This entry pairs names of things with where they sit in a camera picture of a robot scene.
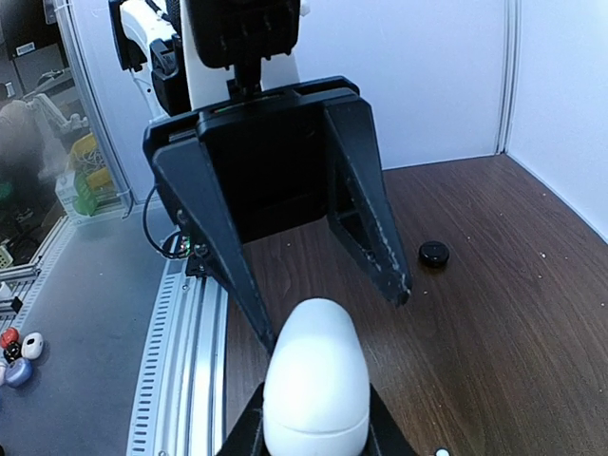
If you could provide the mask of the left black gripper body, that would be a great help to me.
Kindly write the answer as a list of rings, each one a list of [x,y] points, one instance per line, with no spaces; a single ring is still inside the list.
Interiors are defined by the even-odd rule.
[[[241,243],[324,218],[329,210],[324,104],[358,95],[343,76],[286,85],[149,126],[149,161],[166,146],[205,145]]]

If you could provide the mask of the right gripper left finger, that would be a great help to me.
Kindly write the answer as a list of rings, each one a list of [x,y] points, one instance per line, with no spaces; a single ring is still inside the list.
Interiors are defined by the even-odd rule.
[[[266,454],[263,436],[263,389],[260,383],[220,449],[220,456]]]

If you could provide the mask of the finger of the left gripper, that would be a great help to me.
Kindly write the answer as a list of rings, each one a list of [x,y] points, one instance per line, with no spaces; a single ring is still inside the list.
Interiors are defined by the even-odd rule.
[[[405,304],[412,278],[382,175],[371,106],[359,97],[324,107],[327,220],[380,294]]]
[[[210,269],[233,293],[258,341],[271,353],[276,335],[206,146],[197,140],[166,145],[154,152],[151,163],[200,233],[215,261]]]

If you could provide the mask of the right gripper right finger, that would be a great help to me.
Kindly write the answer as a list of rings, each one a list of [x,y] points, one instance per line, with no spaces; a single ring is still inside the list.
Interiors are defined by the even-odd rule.
[[[374,386],[370,386],[370,421],[364,455],[418,456]]]

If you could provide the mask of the black round charging case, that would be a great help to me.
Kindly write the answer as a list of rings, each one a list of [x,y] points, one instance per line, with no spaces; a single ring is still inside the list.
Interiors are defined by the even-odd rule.
[[[418,250],[419,261],[431,269],[443,269],[450,258],[448,247],[441,241],[430,240],[422,243]]]

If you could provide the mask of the white charging case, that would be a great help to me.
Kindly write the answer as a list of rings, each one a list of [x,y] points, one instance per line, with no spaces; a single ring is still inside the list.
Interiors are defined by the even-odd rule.
[[[285,321],[263,389],[262,423],[272,455],[360,455],[371,382],[354,324],[338,303],[315,297]]]

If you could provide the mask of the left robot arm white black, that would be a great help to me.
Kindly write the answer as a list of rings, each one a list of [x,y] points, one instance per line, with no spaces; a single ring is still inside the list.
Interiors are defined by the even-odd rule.
[[[299,1],[112,1],[125,70],[148,70],[161,115],[144,133],[153,193],[182,244],[166,251],[210,276],[267,351],[270,317],[246,243],[317,219],[379,292],[407,302],[412,281],[384,184],[371,106],[342,76],[264,88],[295,48]]]

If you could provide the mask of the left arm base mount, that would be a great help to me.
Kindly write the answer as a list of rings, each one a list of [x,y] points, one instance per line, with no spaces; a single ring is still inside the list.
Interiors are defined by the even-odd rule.
[[[206,243],[197,242],[191,239],[192,255],[186,258],[185,275],[201,278],[208,275],[206,260],[210,256],[210,251]]]

